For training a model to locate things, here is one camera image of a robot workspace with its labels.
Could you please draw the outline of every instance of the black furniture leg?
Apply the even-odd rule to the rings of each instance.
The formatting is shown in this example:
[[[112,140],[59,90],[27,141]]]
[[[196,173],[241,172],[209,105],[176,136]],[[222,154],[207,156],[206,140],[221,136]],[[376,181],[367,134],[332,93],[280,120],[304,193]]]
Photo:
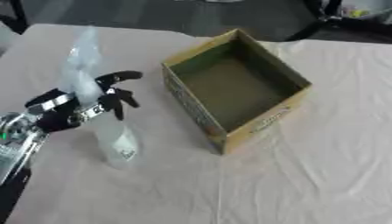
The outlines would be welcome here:
[[[21,0],[10,0],[10,5],[17,19],[13,22],[9,21],[9,19],[6,19],[4,23],[8,25],[14,32],[22,34],[29,26],[22,2]]]
[[[292,35],[291,37],[287,38],[286,41],[297,41],[301,39],[308,39],[314,33],[318,32],[320,29],[325,27],[326,24],[322,22],[314,22],[313,24],[308,25],[302,31],[297,32],[296,34]]]

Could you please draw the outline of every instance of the table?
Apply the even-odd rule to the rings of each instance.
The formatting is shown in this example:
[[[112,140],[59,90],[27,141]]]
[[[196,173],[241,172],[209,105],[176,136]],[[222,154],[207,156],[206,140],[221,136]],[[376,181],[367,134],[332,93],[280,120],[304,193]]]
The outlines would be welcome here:
[[[1,59],[1,113],[56,85],[83,27],[40,24]],[[262,43],[314,86],[302,106],[220,157],[165,91],[160,61],[205,40],[171,31],[97,28],[101,73],[144,72],[126,122],[143,153],[126,171],[102,162],[84,129],[41,149],[8,224],[388,223],[392,220],[392,46]]]

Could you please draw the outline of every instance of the cardboard box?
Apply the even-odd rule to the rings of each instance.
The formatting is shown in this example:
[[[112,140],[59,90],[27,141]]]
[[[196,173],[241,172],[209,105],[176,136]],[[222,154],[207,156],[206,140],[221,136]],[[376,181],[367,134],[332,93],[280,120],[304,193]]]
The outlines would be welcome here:
[[[220,153],[293,110],[311,83],[234,30],[163,63],[164,83]]]

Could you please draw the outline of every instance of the plastic bottle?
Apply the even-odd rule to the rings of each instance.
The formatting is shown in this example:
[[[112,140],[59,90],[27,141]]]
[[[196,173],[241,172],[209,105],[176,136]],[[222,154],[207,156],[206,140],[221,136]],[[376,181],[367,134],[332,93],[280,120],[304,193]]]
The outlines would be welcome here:
[[[59,89],[75,92],[80,104],[89,108],[103,94],[91,73],[101,62],[94,28],[82,33],[75,43],[63,70]],[[95,133],[108,163],[121,169],[138,153],[139,144],[125,122],[118,121],[113,112],[104,113],[87,123]]]

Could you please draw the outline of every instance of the robotic hand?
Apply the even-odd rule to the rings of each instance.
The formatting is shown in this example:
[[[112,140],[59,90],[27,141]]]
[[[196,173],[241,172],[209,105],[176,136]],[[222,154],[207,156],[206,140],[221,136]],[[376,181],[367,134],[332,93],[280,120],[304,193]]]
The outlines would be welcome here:
[[[25,104],[24,113],[0,117],[0,223],[4,223],[31,176],[30,163],[53,132],[75,129],[102,113],[114,111],[123,120],[121,101],[137,108],[133,93],[112,85],[140,79],[134,71],[110,73],[95,79],[104,93],[88,108],[82,108],[74,93],[52,89]]]

